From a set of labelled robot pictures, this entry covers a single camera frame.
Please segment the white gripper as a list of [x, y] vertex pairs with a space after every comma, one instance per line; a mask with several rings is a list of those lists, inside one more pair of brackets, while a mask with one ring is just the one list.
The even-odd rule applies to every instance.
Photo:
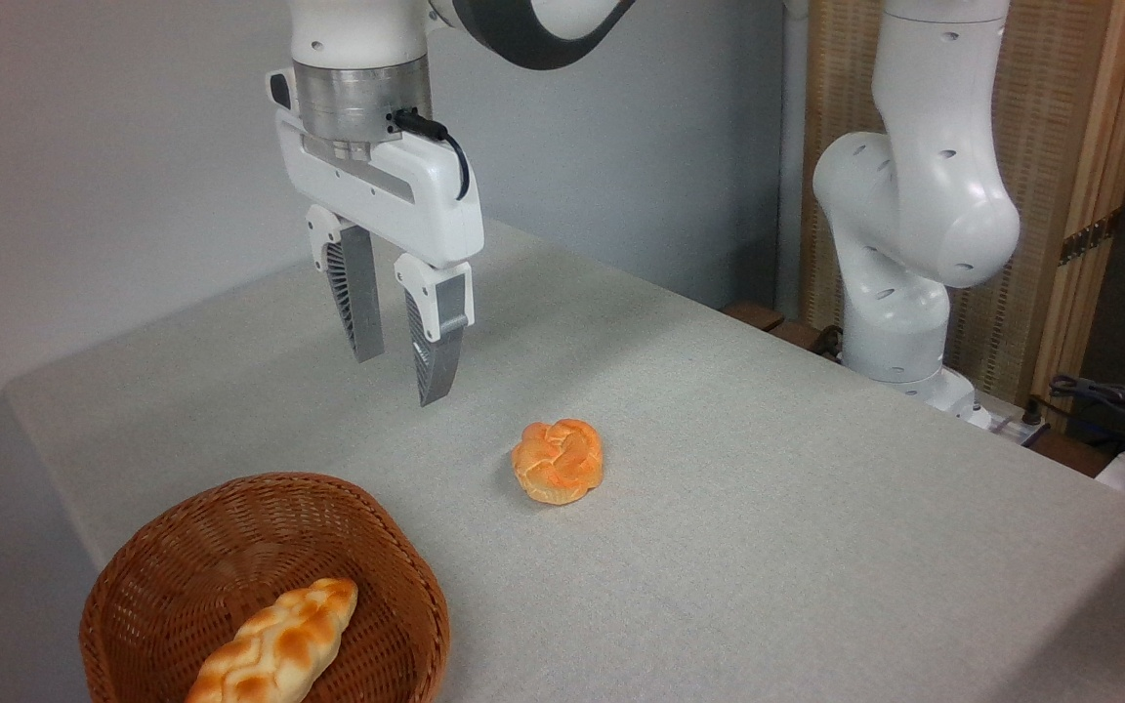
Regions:
[[432, 404], [451, 391], [464, 332], [475, 321], [472, 267], [464, 260], [482, 252], [485, 223], [472, 172], [450, 143], [402, 133], [392, 115], [381, 116], [381, 126], [392, 129], [387, 139], [322, 139], [305, 128], [294, 89], [292, 67], [268, 74], [285, 170], [313, 204], [313, 262], [326, 277], [350, 348], [358, 363], [384, 352], [375, 234], [406, 252], [395, 276], [406, 301], [420, 404]]

